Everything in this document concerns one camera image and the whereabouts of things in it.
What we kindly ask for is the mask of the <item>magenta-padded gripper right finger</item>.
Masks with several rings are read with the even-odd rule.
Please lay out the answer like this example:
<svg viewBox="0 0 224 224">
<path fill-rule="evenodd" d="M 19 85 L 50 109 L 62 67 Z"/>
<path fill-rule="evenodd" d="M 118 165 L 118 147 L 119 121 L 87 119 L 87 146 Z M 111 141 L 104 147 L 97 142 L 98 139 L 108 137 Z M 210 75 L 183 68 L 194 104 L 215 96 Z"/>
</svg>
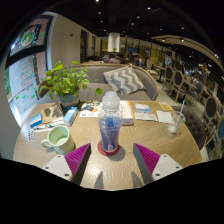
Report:
<svg viewBox="0 0 224 224">
<path fill-rule="evenodd" d="M 137 143 L 133 144 L 133 154 L 145 185 L 182 169 L 168 154 L 159 155 Z"/>
</svg>

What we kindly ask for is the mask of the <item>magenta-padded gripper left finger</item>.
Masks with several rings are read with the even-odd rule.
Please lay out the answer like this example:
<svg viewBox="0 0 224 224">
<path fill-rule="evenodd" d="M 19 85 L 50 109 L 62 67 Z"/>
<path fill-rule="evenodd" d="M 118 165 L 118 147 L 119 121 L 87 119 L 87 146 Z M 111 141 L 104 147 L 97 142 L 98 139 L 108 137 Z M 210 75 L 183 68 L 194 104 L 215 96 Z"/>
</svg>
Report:
<svg viewBox="0 0 224 224">
<path fill-rule="evenodd" d="M 88 143 L 65 156 L 55 156 L 43 167 L 43 170 L 80 185 L 90 155 L 91 144 Z"/>
</svg>

